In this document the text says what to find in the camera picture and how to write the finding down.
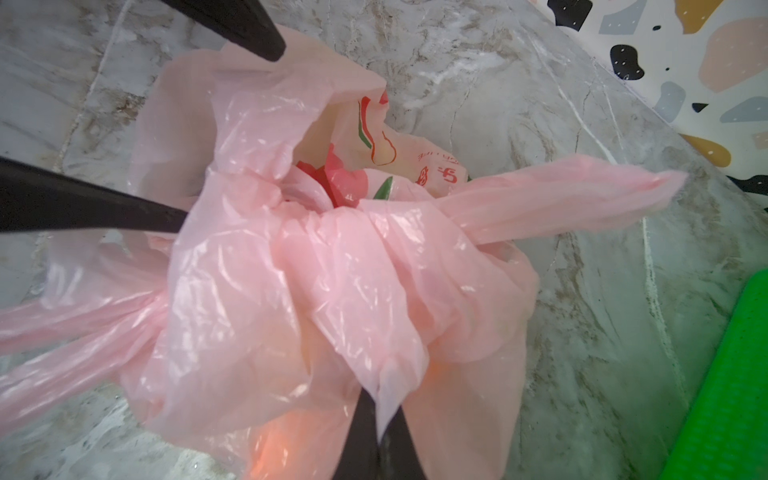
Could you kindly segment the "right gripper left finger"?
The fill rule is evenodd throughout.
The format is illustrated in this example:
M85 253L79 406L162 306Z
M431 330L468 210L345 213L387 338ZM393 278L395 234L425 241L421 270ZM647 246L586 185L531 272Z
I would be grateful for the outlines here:
M375 402L362 389L333 480L375 480L378 471Z

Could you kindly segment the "pink plastic bag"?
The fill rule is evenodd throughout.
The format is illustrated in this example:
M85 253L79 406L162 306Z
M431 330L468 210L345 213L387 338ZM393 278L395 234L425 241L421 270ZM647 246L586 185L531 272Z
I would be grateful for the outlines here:
M623 228L686 181L574 155L472 179L397 132L385 80L284 29L165 65L132 193L178 234L52 235L41 297L1 314L1 430L112 380L164 440L248 479L328 479L361 392L403 411L430 479L503 476L539 278L522 239Z

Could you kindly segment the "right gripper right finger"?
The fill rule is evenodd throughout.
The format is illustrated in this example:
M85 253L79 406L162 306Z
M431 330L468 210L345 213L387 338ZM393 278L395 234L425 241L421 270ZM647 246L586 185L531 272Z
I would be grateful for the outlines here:
M426 480L403 408L387 426L379 445L380 480Z

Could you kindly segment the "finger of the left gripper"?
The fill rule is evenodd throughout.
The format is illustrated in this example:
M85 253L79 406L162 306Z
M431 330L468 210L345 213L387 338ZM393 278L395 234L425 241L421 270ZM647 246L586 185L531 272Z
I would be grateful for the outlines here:
M1 159L3 233L79 229L177 233L186 217L184 210Z
M285 53L285 40L258 0L162 2L264 60L276 62Z

